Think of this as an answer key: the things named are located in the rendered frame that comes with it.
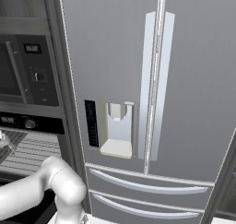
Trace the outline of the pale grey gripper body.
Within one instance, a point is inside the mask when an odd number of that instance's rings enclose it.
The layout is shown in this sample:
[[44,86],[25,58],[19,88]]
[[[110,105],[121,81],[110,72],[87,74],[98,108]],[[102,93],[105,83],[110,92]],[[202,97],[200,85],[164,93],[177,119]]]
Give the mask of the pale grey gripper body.
[[8,144],[0,143],[0,164],[3,163],[8,156],[14,155],[17,147],[9,142]]

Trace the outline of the plain silver fridge door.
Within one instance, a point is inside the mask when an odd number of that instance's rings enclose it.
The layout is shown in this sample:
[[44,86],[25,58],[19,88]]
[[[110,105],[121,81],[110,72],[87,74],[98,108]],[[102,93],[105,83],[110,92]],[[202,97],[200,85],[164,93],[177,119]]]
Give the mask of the plain silver fridge door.
[[175,15],[153,175],[214,182],[236,128],[236,0],[166,0]]

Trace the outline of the metal oven rack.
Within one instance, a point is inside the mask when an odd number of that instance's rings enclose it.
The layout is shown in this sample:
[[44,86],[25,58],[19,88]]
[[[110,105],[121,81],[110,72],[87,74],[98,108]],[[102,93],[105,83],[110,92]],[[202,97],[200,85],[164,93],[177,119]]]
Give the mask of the metal oven rack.
[[30,175],[50,156],[61,158],[57,136],[4,130],[10,142],[17,147],[14,155],[0,164],[1,172]]

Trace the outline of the grey tall cabinet frame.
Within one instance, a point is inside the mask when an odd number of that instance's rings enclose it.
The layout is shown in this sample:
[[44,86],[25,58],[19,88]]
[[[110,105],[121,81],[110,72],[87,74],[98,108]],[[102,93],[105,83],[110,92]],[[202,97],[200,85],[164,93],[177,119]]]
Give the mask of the grey tall cabinet frame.
[[60,3],[58,0],[44,0],[44,2],[47,12],[46,18],[0,17],[0,35],[43,35],[46,37],[59,105],[54,107],[0,101],[0,112],[61,119],[65,130],[63,137],[71,158],[71,167],[78,175],[85,178],[85,165],[78,133],[64,26],[60,18]]

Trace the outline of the silver oven knob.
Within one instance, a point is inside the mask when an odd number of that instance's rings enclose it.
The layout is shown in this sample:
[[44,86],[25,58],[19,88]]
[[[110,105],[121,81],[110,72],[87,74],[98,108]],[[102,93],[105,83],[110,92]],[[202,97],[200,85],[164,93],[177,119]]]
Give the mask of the silver oven knob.
[[27,129],[34,129],[36,127],[36,123],[31,120],[31,119],[28,119],[26,122],[25,122],[25,127]]

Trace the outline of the grey side panel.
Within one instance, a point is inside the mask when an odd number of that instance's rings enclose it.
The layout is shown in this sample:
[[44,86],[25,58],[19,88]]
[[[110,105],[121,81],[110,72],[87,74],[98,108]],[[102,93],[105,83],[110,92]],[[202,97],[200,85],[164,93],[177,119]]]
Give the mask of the grey side panel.
[[236,131],[230,141],[227,156],[224,159],[214,190],[208,200],[206,211],[202,217],[201,224],[211,224],[213,217],[218,209],[219,202],[226,193],[230,177],[236,167]]

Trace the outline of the grey cupboard door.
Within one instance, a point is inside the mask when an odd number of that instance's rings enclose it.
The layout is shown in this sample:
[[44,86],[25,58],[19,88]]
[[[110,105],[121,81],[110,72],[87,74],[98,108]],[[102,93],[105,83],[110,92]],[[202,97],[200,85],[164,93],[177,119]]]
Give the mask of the grey cupboard door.
[[46,18],[44,0],[0,0],[1,18]]

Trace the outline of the black built-in oven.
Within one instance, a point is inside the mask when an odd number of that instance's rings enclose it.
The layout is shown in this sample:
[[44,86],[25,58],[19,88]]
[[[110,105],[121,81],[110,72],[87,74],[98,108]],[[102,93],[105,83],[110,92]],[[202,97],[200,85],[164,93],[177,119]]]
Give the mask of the black built-in oven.
[[[36,127],[34,129],[27,129],[25,127],[25,122],[28,119],[31,119],[36,123]],[[12,112],[0,112],[0,143],[8,144],[10,142],[10,139],[6,134],[3,133],[4,130],[22,133],[53,135],[57,136],[57,139],[59,136],[63,136],[65,134],[63,121],[61,119]],[[30,175],[24,176],[0,171],[0,187],[26,178]]]

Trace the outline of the fridge water dispenser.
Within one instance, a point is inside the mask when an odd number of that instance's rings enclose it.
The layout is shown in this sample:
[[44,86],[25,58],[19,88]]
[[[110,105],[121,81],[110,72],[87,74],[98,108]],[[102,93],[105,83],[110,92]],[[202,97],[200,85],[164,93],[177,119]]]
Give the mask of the fridge water dispenser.
[[88,141],[102,155],[132,158],[133,102],[85,100]]

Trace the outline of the black microwave knob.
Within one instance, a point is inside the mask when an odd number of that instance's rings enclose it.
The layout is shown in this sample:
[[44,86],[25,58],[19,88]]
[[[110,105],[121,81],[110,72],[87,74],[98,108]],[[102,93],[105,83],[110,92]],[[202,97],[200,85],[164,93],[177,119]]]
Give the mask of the black microwave knob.
[[46,81],[47,81],[46,73],[43,72],[43,71],[37,71],[37,72],[34,74],[34,77],[35,77],[35,80],[36,80],[37,82],[46,82]]

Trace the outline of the silver fridge door with dispenser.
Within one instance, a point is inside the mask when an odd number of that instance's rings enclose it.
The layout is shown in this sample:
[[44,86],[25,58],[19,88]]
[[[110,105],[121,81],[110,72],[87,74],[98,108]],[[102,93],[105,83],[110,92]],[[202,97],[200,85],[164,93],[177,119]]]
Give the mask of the silver fridge door with dispenser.
[[[81,144],[87,163],[141,172],[137,157],[146,13],[158,0],[61,0],[77,102]],[[102,155],[89,145],[85,100],[133,102],[132,158]]]

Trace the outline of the black built-in microwave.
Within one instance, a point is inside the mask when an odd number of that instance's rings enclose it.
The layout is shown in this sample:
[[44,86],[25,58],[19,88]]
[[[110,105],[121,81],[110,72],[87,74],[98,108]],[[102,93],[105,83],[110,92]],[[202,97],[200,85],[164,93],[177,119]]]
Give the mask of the black built-in microwave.
[[[43,35],[0,35],[0,101],[24,103],[6,49],[7,41],[12,43],[13,50],[18,53],[18,65],[29,88],[28,104],[57,107],[59,102],[53,65],[48,43]],[[46,82],[35,80],[34,74],[37,71],[46,73]]]

